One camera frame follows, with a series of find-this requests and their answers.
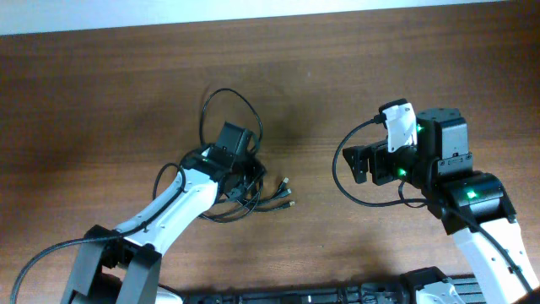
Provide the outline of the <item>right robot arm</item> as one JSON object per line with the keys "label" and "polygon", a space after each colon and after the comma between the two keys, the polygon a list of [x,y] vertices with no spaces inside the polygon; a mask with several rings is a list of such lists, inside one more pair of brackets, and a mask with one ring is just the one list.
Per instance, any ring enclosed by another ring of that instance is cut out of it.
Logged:
{"label": "right robot arm", "polygon": [[442,222],[464,255],[488,303],[537,303],[539,280],[528,259],[516,210],[501,180],[473,168],[467,122],[455,108],[415,112],[409,103],[382,107],[368,121],[381,124],[386,138],[348,147],[343,157],[354,180],[380,186],[410,184],[421,198],[395,204],[425,206]]}

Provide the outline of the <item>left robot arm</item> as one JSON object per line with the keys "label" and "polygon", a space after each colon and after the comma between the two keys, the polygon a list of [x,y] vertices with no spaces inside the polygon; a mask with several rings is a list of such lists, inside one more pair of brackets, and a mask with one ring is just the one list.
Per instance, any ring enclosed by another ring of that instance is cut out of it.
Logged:
{"label": "left robot arm", "polygon": [[181,303],[160,286],[164,255],[181,233],[223,196],[251,192],[265,169],[255,157],[259,141],[246,128],[225,123],[218,139],[188,152],[173,182],[142,211],[108,230],[90,229],[63,292],[63,303]]}

